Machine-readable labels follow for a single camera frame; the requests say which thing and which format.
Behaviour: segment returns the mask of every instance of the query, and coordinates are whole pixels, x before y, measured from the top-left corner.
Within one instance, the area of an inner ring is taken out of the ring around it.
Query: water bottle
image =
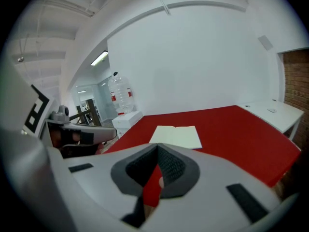
[[[118,115],[130,113],[133,110],[134,102],[128,80],[115,72],[108,81],[108,88]]]

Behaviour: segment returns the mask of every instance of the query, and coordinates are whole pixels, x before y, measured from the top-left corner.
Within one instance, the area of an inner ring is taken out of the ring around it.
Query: red surface
[[[225,158],[268,186],[274,186],[300,154],[274,127],[237,106],[144,116],[106,153],[149,143],[158,125],[192,126],[203,148],[197,151]],[[157,167],[144,187],[144,203],[156,206],[161,191]]]

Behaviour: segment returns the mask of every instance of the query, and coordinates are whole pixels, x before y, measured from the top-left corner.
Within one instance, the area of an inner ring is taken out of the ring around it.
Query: table leg
[[[300,118],[296,121],[296,123],[294,124],[294,127],[293,127],[293,130],[291,132],[291,135],[289,137],[290,140],[293,140],[295,134],[296,134],[296,131],[297,131],[297,128],[298,128],[298,125],[299,125],[299,122],[300,122]]]

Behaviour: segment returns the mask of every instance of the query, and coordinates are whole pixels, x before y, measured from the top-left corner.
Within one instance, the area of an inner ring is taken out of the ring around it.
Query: ceiling light
[[[106,56],[108,55],[107,51],[104,51],[100,56],[98,56],[98,58],[96,60],[94,60],[92,62],[92,66],[95,66],[97,63],[99,63],[100,61],[104,60],[106,58]]]

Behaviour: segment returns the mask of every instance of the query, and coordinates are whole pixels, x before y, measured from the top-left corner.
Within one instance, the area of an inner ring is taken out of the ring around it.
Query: open notebook
[[[171,144],[190,149],[202,148],[195,126],[157,126],[149,143]]]

